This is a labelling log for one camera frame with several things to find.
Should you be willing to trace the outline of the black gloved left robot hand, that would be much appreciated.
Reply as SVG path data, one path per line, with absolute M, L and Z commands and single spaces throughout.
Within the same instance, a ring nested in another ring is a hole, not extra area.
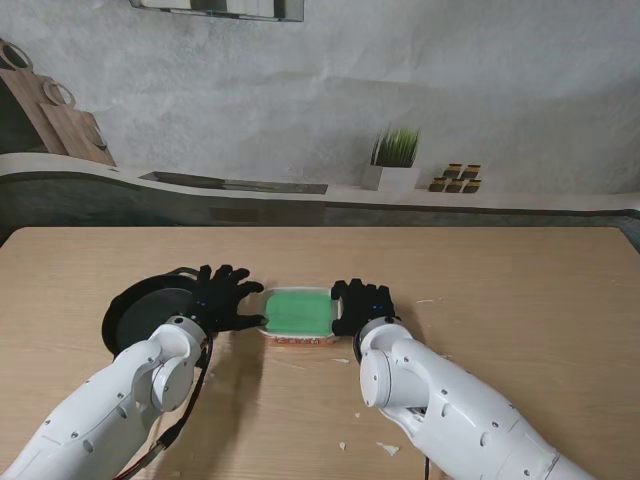
M 261 293 L 264 286 L 247 281 L 250 271 L 221 265 L 215 272 L 209 265 L 200 267 L 195 287 L 183 316 L 199 325 L 205 333 L 242 331 L 265 326 L 261 314 L 238 313 L 240 303 L 249 295 Z

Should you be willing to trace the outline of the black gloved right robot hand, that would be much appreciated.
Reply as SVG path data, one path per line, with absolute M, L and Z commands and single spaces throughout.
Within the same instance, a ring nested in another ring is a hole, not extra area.
M 340 300 L 343 307 L 342 315 L 332 322 L 332 333 L 337 337 L 354 337 L 370 321 L 396 316 L 386 285 L 364 284 L 359 278 L 349 283 L 338 280 L 330 295 L 333 300 Z

